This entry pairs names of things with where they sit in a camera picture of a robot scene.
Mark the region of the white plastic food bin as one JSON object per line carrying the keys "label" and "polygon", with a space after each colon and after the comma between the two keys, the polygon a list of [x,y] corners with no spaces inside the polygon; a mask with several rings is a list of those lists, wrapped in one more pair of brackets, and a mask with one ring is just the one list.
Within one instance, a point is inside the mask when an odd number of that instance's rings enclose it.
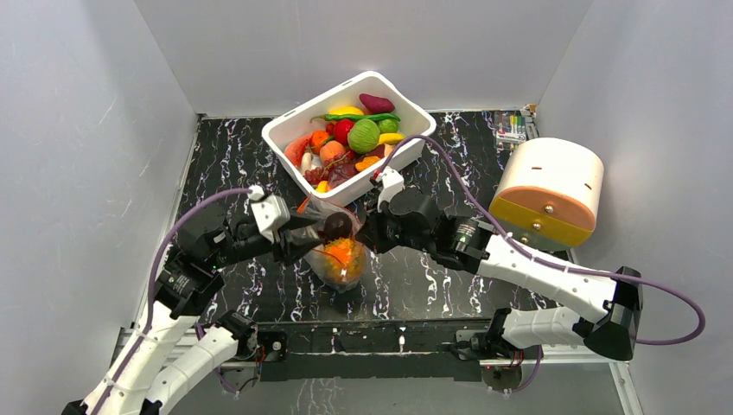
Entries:
{"label": "white plastic food bin", "polygon": [[307,195],[346,205],[372,188],[385,158],[400,170],[417,161],[437,127],[384,75],[366,71],[265,125],[262,138]]}

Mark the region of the orange toy pineapple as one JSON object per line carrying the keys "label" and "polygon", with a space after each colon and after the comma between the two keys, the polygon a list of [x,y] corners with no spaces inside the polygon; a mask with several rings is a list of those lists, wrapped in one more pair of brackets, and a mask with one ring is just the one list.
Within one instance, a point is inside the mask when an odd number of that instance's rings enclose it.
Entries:
{"label": "orange toy pineapple", "polygon": [[365,264],[365,249],[355,239],[336,239],[323,249],[324,277],[340,287],[354,285],[361,277]]}

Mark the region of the dark toy plum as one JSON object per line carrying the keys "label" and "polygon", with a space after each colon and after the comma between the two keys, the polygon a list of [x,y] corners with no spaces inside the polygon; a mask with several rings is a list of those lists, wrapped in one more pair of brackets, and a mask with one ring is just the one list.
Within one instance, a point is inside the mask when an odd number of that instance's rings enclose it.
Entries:
{"label": "dark toy plum", "polygon": [[325,220],[322,233],[326,241],[331,241],[350,238],[352,229],[350,215],[343,212],[336,212]]}

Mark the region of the clear zip top bag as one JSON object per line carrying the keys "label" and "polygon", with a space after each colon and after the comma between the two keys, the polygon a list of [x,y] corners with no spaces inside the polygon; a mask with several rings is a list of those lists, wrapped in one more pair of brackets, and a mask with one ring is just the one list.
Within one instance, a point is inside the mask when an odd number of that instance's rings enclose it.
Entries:
{"label": "clear zip top bag", "polygon": [[297,234],[322,241],[304,256],[312,271],[339,293],[352,290],[367,261],[366,248],[355,238],[360,220],[346,208],[313,195],[303,201],[297,212],[316,221]]}

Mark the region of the red toy grape bunch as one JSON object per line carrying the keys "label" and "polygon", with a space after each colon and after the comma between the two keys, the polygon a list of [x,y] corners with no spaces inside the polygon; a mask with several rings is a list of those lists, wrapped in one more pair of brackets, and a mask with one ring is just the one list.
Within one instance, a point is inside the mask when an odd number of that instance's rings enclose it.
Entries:
{"label": "red toy grape bunch", "polygon": [[311,185],[317,185],[320,182],[327,181],[330,172],[333,171],[337,166],[348,163],[351,158],[347,155],[341,155],[328,160],[322,167],[314,167],[303,173],[305,180]]}

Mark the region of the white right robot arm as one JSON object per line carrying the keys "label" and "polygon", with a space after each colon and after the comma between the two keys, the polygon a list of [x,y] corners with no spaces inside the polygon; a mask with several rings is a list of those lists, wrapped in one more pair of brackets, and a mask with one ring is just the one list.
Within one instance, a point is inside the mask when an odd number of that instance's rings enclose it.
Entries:
{"label": "white right robot arm", "polygon": [[496,310],[486,332],[458,342],[459,353],[470,348],[507,358],[535,346],[567,345],[616,361],[634,356],[642,309],[637,283],[596,277],[589,269],[574,274],[567,261],[551,268],[550,255],[534,249],[523,255],[488,223],[448,215],[414,188],[370,210],[355,238],[374,253],[408,247],[447,269],[506,281],[557,303],[545,310]]}

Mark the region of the red toy tomato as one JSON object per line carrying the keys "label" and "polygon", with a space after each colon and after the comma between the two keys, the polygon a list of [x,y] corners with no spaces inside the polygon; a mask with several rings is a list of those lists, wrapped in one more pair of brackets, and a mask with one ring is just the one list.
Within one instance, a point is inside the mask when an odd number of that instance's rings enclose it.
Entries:
{"label": "red toy tomato", "polygon": [[348,134],[353,126],[354,121],[351,119],[343,119],[337,121],[333,129],[333,136],[335,141],[342,145],[348,145]]}

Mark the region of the purple toy sweet potato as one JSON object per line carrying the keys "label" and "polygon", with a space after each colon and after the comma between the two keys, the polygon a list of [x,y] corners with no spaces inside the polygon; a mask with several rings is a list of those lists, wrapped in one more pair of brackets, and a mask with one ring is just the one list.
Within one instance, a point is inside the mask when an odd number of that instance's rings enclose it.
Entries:
{"label": "purple toy sweet potato", "polygon": [[371,114],[390,113],[395,110],[395,105],[387,98],[361,93],[359,100]]}

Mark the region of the box of markers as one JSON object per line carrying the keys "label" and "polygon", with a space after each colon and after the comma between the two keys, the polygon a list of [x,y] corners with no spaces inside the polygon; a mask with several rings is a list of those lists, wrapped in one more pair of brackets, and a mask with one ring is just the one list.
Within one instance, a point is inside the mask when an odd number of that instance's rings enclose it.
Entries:
{"label": "box of markers", "polygon": [[494,142],[499,148],[513,148],[539,137],[535,113],[530,108],[495,112],[492,126]]}

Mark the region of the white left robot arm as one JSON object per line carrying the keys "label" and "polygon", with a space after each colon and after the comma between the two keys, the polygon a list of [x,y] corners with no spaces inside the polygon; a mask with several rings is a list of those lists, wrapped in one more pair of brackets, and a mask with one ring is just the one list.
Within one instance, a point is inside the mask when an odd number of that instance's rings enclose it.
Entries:
{"label": "white left robot arm", "polygon": [[98,385],[68,403],[66,414],[167,414],[225,361],[258,350],[258,325],[235,310],[172,363],[169,355],[223,287],[220,269],[270,254],[290,265],[322,239],[299,235],[317,218],[276,195],[253,196],[250,215],[231,224],[222,192],[186,212],[164,237],[150,272],[149,293],[133,334]]}

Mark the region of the peach toy fruit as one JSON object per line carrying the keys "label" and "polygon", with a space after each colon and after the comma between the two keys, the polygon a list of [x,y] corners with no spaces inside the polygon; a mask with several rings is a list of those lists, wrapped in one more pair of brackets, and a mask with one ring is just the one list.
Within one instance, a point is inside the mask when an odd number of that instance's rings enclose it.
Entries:
{"label": "peach toy fruit", "polygon": [[335,140],[327,141],[319,151],[319,157],[323,165],[331,163],[334,159],[347,153],[343,144]]}

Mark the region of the yellow toy lemon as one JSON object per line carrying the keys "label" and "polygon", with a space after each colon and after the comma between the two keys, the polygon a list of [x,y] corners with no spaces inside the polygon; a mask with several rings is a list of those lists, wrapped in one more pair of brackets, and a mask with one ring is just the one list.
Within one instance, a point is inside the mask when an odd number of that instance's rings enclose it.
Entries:
{"label": "yellow toy lemon", "polygon": [[346,105],[342,107],[338,107],[335,109],[331,109],[328,112],[329,115],[364,115],[364,111],[361,110],[359,107]]}

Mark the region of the red toy slice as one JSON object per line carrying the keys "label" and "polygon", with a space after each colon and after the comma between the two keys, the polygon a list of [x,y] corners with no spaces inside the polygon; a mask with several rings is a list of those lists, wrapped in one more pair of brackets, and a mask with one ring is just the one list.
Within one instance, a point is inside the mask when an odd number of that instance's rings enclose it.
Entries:
{"label": "red toy slice", "polygon": [[309,147],[311,137],[311,133],[305,134],[289,143],[284,150],[286,158],[297,168],[301,166],[303,155]]}

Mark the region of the dark red toy meat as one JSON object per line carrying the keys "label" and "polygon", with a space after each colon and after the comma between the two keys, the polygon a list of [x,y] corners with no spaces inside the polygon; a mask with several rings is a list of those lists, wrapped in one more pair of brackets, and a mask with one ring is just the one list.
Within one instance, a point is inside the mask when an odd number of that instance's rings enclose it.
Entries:
{"label": "dark red toy meat", "polygon": [[354,162],[340,163],[333,167],[328,174],[328,188],[335,189],[359,173]]}

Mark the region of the green toy chili pepper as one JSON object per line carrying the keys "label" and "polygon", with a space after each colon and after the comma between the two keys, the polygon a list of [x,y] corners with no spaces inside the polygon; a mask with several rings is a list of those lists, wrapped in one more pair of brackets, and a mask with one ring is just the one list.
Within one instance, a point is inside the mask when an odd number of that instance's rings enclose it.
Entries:
{"label": "green toy chili pepper", "polygon": [[394,122],[400,122],[401,118],[395,114],[392,113],[380,113],[380,114],[371,114],[371,115],[360,115],[360,114],[321,114],[316,115],[312,117],[309,121],[313,122],[315,120],[323,120],[326,122],[338,122],[342,120],[351,120],[353,122],[357,122],[360,120],[371,120],[375,123],[384,121],[384,120],[391,120]]}

